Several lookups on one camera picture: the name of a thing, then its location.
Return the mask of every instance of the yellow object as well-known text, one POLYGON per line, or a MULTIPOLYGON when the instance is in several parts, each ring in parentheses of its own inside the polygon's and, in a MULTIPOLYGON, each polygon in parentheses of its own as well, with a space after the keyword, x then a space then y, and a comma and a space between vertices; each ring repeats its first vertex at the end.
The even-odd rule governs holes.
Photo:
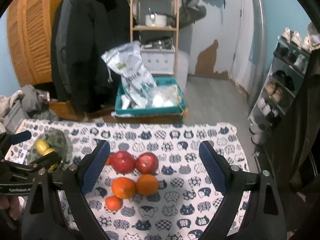
MULTIPOLYGON (((51 153, 51 152, 54 152, 54 149, 53 149, 53 148, 48 148, 48 149, 46 149, 46 150, 44 151, 43 156, 45 156, 45 155, 47 155, 47 154, 49 154, 49 153, 51 153)), ((54 171, 56 168, 58 168, 58 166, 59 166, 59 165, 56 163, 56 164, 52 165, 49 170, 50 170, 50 171, 54 171)))
POLYGON ((54 171, 56 168, 58 168, 58 166, 59 165, 56 163, 56 164, 52 165, 49 170, 54 171))
POLYGON ((36 149, 40 155, 44 156, 44 152, 49 149, 49 144, 47 144, 44 140, 37 140, 36 149))
POLYGON ((47 155, 48 153, 51 153, 51 152, 54 152, 54 149, 53 148, 48 148, 44 151, 44 153, 42 154, 42 156, 45 156, 47 155))
POLYGON ((159 189, 159 182, 155 176, 144 174, 137 180, 136 188, 137 191, 143 196, 153 195, 159 189))

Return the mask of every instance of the teal basket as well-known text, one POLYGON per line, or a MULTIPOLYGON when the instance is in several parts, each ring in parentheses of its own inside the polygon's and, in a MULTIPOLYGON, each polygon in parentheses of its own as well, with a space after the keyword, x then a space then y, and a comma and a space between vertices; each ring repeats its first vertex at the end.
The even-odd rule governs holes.
MULTIPOLYGON (((154 80, 156 81, 157 86, 170 86, 176 85, 177 81, 173 77, 155 77, 154 80)), ((183 98, 183 94, 181 89, 178 86, 178 94, 182 98, 180 102, 180 106, 169 106, 169 107, 155 107, 155 108, 144 108, 144 109, 121 109, 122 107, 122 100, 121 95, 124 95, 124 89, 122 83, 120 83, 117 98, 116 98, 116 105, 115 110, 116 114, 132 114, 135 116, 146 116, 146 115, 164 115, 164 114, 181 114, 182 109, 186 108, 186 102, 183 98)))

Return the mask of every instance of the blue gripper pad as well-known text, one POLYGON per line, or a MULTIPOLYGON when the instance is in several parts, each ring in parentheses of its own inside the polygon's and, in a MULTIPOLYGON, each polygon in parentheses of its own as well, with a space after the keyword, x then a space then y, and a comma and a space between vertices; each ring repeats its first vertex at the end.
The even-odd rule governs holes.
POLYGON ((225 174, 223 173, 222 169, 218 165, 215 158, 212 156, 210 150, 207 146, 202 142, 199 145, 199 157, 207 170, 207 173, 211 179, 214 188, 221 192, 222 195, 225 195, 227 192, 227 179, 225 174))
POLYGON ((91 192, 96 184, 104 165, 110 155, 110 144, 105 142, 97 155, 94 157, 82 177, 82 186, 80 188, 83 195, 91 192))

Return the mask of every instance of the metal pot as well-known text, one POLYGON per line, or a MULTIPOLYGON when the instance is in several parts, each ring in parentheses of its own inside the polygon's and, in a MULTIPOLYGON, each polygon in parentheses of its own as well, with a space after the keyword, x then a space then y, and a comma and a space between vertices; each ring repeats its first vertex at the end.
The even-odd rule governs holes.
POLYGON ((156 12, 146 14, 146 26, 165 27, 167 26, 167 16, 165 14, 159 14, 156 12))
POLYGON ((171 49, 171 37, 162 37, 158 40, 148 40, 144 45, 145 49, 171 49))

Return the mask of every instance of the tablecloth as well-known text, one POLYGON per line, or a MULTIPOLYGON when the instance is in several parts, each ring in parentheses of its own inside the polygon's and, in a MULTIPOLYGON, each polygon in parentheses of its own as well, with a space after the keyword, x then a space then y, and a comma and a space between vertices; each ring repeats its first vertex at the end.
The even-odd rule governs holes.
MULTIPOLYGON (((94 190, 85 196, 100 225, 114 240, 192 240, 201 236, 222 200, 199 158, 201 141, 211 141, 216 152, 229 164, 249 171, 236 128, 229 123, 190 126, 24 120, 17 132, 30 130, 32 138, 12 146, 6 160, 25 160, 27 163, 23 155, 28 154, 27 150, 39 135, 52 128, 62 130, 68 142, 64 168, 72 163, 78 164, 101 139, 110 143, 112 152, 125 150, 137 157, 151 151, 158 157, 158 193, 148 197, 136 194, 123 201, 121 210, 110 212, 104 200, 112 195, 112 181, 123 175, 105 166, 94 190)), ((134 170, 126 177, 137 181, 139 175, 134 170)), ((249 195, 244 192, 230 229, 233 232, 242 222, 249 195)), ((69 226, 77 228, 64 192, 59 192, 59 196, 69 226)))

